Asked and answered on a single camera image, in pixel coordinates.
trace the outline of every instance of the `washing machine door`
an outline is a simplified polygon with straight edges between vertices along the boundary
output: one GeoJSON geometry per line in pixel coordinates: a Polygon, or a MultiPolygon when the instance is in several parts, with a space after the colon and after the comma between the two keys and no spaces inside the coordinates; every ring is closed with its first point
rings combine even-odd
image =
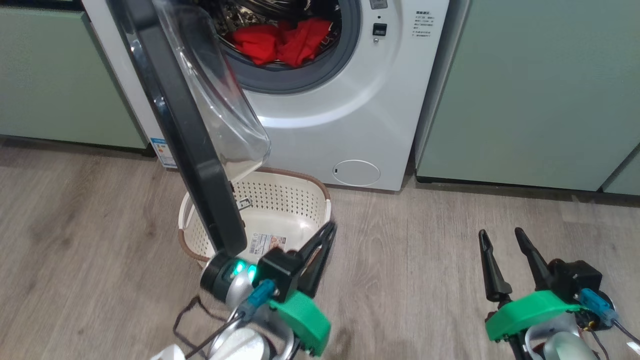
{"type": "Polygon", "coordinates": [[[246,248],[232,183],[271,147],[220,49],[210,16],[167,0],[112,0],[132,62],[216,251],[246,248]]]}

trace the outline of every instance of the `wooden floor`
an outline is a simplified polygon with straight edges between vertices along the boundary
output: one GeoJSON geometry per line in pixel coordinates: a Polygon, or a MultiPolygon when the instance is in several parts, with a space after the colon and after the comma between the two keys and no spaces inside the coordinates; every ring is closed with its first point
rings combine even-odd
{"type": "MultiPolygon", "coordinates": [[[[638,207],[411,179],[398,193],[330,192],[339,231],[317,296],[333,322],[325,359],[512,359],[483,331],[495,309],[484,299],[483,228],[514,298],[533,290],[520,226],[547,260],[601,270],[623,323],[640,334],[638,207]]],[[[176,240],[184,193],[177,172],[138,155],[5,141],[0,359],[148,359],[176,342],[175,316],[199,277],[176,240]]],[[[184,332],[204,338],[213,325],[203,321],[187,318],[184,332]]],[[[612,359],[640,359],[620,332],[601,337],[612,359]]]]}

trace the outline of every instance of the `green bracket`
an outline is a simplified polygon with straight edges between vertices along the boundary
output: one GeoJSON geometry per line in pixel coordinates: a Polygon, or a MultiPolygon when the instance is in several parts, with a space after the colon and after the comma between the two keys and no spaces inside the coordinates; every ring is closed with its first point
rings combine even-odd
{"type": "Polygon", "coordinates": [[[484,326],[489,340],[499,341],[564,312],[572,313],[581,309],[580,304],[567,304],[550,290],[536,291],[502,306],[484,326]]]}
{"type": "Polygon", "coordinates": [[[310,297],[296,290],[285,302],[270,300],[269,306],[278,311],[305,349],[315,356],[322,355],[329,342],[331,323],[310,297]]]}

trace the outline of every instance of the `red cloth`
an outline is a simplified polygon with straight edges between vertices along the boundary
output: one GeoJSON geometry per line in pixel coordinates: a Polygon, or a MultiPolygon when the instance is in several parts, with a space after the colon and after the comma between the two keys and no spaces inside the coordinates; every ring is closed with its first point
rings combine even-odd
{"type": "Polygon", "coordinates": [[[231,34],[236,48],[249,56],[256,65],[280,60],[299,67],[316,57],[320,43],[329,34],[331,22],[318,17],[298,23],[291,29],[288,23],[255,25],[240,28],[231,34]]]}

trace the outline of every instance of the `cabinet door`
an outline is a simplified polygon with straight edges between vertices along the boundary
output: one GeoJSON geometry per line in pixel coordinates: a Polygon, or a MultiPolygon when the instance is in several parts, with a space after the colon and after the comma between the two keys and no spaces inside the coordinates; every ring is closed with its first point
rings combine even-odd
{"type": "Polygon", "coordinates": [[[640,195],[640,145],[628,159],[627,164],[609,184],[603,186],[604,192],[640,195]]]}
{"type": "Polygon", "coordinates": [[[0,134],[144,148],[84,12],[0,7],[0,134]]]}
{"type": "Polygon", "coordinates": [[[472,1],[418,176],[597,190],[640,141],[638,13],[472,1]]]}

